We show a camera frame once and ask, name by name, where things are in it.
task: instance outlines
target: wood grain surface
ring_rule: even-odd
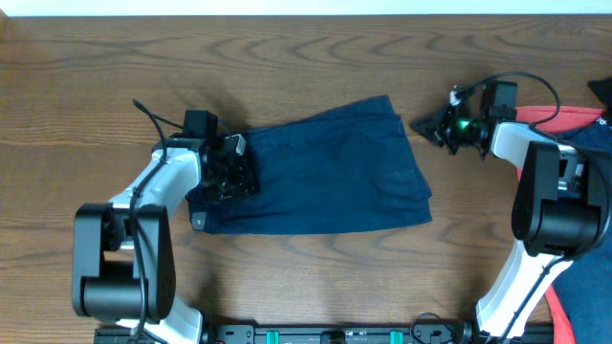
[[[149,161],[157,134],[133,97],[175,121],[206,107],[244,130],[389,94],[407,125],[453,84],[507,70],[544,76],[564,104],[598,107],[585,82],[609,76],[612,60],[604,16],[2,17],[0,35],[3,343],[91,343],[97,322],[70,304],[73,219]],[[520,80],[519,105],[552,102]],[[190,229],[183,204],[171,223],[178,293],[216,321],[468,315],[510,252],[514,169],[408,138],[434,194],[433,222],[211,236]],[[549,316],[540,303],[532,320]]]

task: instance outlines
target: green led light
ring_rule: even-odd
[[[461,129],[466,129],[466,127],[470,125],[470,121],[469,120],[459,120],[459,126],[461,127]]]

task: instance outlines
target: red object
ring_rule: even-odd
[[[549,117],[555,112],[555,106],[521,106],[516,108],[516,120],[533,122]],[[573,106],[561,106],[561,110],[555,119],[539,124],[537,129],[557,134],[570,130],[580,129],[593,124],[601,115],[603,109],[579,108]],[[516,169],[516,175],[520,179],[520,170]],[[550,286],[544,293],[548,307],[551,309],[553,325],[555,326],[555,344],[576,344],[574,328],[567,314],[558,300],[557,294]]]

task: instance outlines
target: blue fabric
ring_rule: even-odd
[[[584,147],[612,153],[612,128],[603,120],[560,135]],[[612,341],[612,239],[564,271],[553,283],[579,344]]]
[[[244,136],[261,190],[209,205],[208,233],[343,233],[431,221],[431,191],[389,97]]]

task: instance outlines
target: white wall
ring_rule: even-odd
[[[9,16],[612,13],[612,0],[0,0]]]

